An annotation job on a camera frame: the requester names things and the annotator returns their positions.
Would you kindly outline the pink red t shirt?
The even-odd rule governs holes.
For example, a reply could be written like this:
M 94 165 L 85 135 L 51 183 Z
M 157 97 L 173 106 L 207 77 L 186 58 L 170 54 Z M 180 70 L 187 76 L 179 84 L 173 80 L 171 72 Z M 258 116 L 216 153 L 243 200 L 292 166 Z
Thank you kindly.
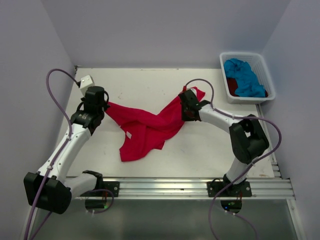
M 174 137 L 183 127 L 181 110 L 178 96 L 158 114 L 110 102 L 105 112 L 125 134 L 124 143 L 119 149 L 120 160 L 137 161 L 151 150 L 161 150 L 165 141 Z

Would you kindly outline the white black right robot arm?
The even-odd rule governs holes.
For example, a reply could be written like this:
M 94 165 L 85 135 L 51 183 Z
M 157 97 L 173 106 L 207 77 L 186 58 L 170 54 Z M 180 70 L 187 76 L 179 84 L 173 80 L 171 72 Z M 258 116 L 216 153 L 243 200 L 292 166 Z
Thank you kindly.
M 187 89 L 178 95 L 181 104 L 181 118 L 184 122 L 205 122 L 225 131 L 230 136 L 234 160 L 222 181 L 212 181 L 213 193 L 237 197 L 244 194 L 248 186 L 245 171 L 269 148 L 265 132 L 254 115 L 237 119 L 230 113 L 213 108 L 207 100 L 199 101 L 195 91 Z

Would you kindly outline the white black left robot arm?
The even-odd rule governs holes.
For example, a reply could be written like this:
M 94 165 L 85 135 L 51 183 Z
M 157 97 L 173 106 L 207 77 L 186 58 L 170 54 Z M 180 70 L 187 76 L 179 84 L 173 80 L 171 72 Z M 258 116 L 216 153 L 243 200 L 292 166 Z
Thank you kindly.
M 36 173 L 27 173 L 23 184 L 30 206 L 63 214 L 71 201 L 87 192 L 103 193 L 101 173 L 85 170 L 67 180 L 67 173 L 76 156 L 91 138 L 105 117 L 109 96 L 101 86 L 90 86 L 76 112 L 68 119 L 68 129 L 50 158 Z

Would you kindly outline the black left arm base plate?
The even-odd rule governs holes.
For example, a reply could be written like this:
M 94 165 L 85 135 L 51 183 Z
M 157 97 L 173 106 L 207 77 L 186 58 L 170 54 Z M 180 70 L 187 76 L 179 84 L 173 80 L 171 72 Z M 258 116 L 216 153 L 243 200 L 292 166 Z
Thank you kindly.
M 114 197 L 117 198 L 119 196 L 120 191 L 120 182 L 119 181 L 104 181 L 101 184 L 102 189 L 107 189 L 113 193 Z

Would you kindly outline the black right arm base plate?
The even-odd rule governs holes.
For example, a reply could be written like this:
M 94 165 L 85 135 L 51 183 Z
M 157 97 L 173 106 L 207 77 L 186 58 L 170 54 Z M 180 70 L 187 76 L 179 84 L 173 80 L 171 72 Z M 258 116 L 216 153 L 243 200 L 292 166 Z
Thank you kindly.
M 220 192 L 225 186 L 226 182 L 221 181 L 220 179 L 214 179 L 206 183 L 208 196 L 213 198 L 218 192 Z M 251 185 L 248 181 L 243 181 L 239 184 L 233 184 L 223 190 L 218 197 L 222 198 L 232 198 L 232 197 L 251 197 L 252 190 Z

